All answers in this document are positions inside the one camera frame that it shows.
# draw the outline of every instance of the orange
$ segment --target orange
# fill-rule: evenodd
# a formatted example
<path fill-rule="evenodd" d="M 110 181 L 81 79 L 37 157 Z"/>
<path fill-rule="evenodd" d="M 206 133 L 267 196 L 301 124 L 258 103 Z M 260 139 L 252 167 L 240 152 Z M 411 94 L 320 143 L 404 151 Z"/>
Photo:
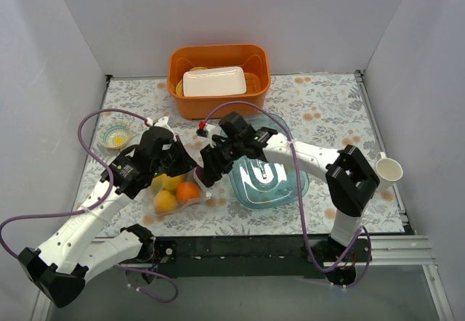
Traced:
<path fill-rule="evenodd" d="M 177 201 L 168 190 L 161 190 L 153 198 L 156 214 L 169 214 L 177 209 Z"/>
<path fill-rule="evenodd" d="M 182 205 L 185 205 L 189 200 L 199 199 L 200 196 L 201 192 L 199 191 L 196 183 L 183 182 L 176 190 L 176 199 Z"/>

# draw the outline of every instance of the lemon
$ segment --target lemon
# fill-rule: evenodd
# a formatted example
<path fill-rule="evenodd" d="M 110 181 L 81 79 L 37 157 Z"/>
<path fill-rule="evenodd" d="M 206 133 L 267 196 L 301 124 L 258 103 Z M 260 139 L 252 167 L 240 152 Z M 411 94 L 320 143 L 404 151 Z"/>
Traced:
<path fill-rule="evenodd" d="M 161 177 L 162 177 L 161 182 L 163 183 L 163 188 L 165 188 L 165 190 L 168 190 L 169 192 L 175 191 L 177 187 L 181 184 L 182 179 L 184 178 L 183 175 L 176 176 L 176 177 L 170 177 L 170 176 L 167 176 L 166 174 L 162 174 Z"/>
<path fill-rule="evenodd" d="M 176 197 L 168 190 L 161 190 L 153 198 L 153 206 L 156 214 L 168 214 L 177 208 Z"/>
<path fill-rule="evenodd" d="M 150 185 L 150 191 L 152 192 L 152 194 L 157 195 L 157 192 L 159 192 L 162 188 L 163 176 L 165 176 L 165 174 L 161 174 L 160 176 L 157 176 L 152 179 L 152 184 Z"/>

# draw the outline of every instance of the floral tablecloth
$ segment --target floral tablecloth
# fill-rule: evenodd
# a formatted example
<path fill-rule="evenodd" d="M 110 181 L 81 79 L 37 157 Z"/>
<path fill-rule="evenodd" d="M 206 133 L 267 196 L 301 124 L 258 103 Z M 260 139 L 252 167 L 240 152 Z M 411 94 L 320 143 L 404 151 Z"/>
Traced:
<path fill-rule="evenodd" d="M 201 161 L 200 149 L 206 141 L 195 134 L 198 121 L 186 121 L 177 110 L 166 89 L 166 79 L 117 80 L 110 82 L 104 107 L 130 110 L 153 120 L 169 115 L 169 125 L 181 136 L 187 151 Z M 347 144 L 359 147 L 373 162 L 379 147 L 355 77 L 335 74 L 299 74 L 273 76 L 264 108 L 281 116 L 291 128 L 294 138 L 322 147 L 343 148 Z M 141 121 L 120 113 L 100 116 L 99 130 L 110 121 L 130 123 L 132 144 L 140 141 L 146 129 Z M 99 145 L 93 149 L 109 162 L 118 152 Z M 103 168 L 89 158 L 78 194 L 78 206 L 91 192 Z M 153 196 L 143 190 L 134 201 L 121 210 L 99 236 L 113 237 L 120 228 L 143 224 L 157 236 L 209 235 L 281 235 L 302 232 L 297 203 L 264 210 L 251 210 L 236 199 L 230 179 L 224 176 L 212 188 L 213 198 L 176 214 L 150 215 Z M 327 186 L 310 177 L 310 189 L 304 197 L 307 230 L 329 233 L 336 210 Z M 368 204 L 364 224 L 370 232 L 403 232 L 397 199 L 392 190 L 376 194 Z"/>

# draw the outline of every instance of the gray wall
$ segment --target gray wall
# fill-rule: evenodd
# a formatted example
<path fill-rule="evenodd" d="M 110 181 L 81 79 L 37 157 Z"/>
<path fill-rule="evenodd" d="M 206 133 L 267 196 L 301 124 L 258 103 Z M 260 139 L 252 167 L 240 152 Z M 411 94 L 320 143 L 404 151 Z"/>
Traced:
<path fill-rule="evenodd" d="M 347 292 L 298 276 L 180 277 L 179 296 L 170 304 L 127 288 L 127 280 L 140 284 L 141 279 L 125 280 L 124 272 L 109 269 L 70 305 L 51 306 L 47 321 L 438 320 L 421 267 L 370 267 Z M 164 298 L 173 293 L 163 280 L 147 288 Z"/>
<path fill-rule="evenodd" d="M 0 221 L 70 210 L 85 156 L 77 125 L 105 77 L 63 0 L 0 0 L 0 34 Z M 62 222 L 13 223 L 4 236 L 18 252 Z M 37 288 L 3 249 L 0 265 L 0 320 L 28 320 Z"/>
<path fill-rule="evenodd" d="M 65 0 L 115 76 L 166 76 L 178 47 L 257 43 L 273 73 L 364 69 L 401 0 Z"/>
<path fill-rule="evenodd" d="M 457 320 L 463 247 L 465 0 L 402 0 L 366 70 L 387 151 L 404 165 L 408 216 L 428 234 Z"/>

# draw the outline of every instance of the white wall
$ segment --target white wall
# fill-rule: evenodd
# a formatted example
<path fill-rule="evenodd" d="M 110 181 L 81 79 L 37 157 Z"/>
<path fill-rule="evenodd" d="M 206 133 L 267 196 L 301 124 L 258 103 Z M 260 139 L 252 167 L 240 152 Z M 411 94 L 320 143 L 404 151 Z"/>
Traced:
<path fill-rule="evenodd" d="M 114 76 L 166 76 L 178 47 L 257 43 L 273 73 L 364 69 L 400 0 L 65 0 Z"/>
<path fill-rule="evenodd" d="M 428 234 L 457 320 L 465 318 L 465 0 L 402 0 L 366 70 L 408 217 Z"/>
<path fill-rule="evenodd" d="M 63 0 L 0 0 L 0 35 L 0 221 L 70 210 L 85 157 L 77 126 L 105 77 Z M 5 239 L 36 247 L 61 222 L 9 224 Z M 38 290 L 3 249 L 0 264 L 0 320 L 28 320 Z"/>

